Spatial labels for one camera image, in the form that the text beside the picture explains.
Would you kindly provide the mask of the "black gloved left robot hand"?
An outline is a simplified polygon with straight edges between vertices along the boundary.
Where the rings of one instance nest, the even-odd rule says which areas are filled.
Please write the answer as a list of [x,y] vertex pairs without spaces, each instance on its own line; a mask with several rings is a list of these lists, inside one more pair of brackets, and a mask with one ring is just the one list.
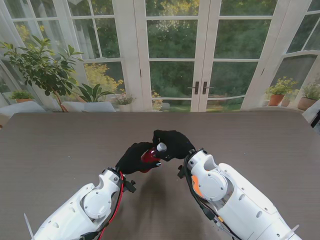
[[115,165],[115,169],[123,174],[129,175],[135,172],[148,172],[161,165],[159,161],[142,162],[141,158],[145,152],[153,147],[151,142],[139,142],[130,146]]

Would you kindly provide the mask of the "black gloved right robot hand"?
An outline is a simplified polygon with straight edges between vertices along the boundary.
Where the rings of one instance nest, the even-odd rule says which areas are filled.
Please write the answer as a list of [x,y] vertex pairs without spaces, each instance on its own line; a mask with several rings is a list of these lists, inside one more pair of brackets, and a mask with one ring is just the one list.
[[196,148],[190,140],[181,132],[176,130],[155,130],[152,138],[155,147],[159,143],[166,145],[166,151],[156,151],[155,157],[169,162],[172,159],[182,160]]

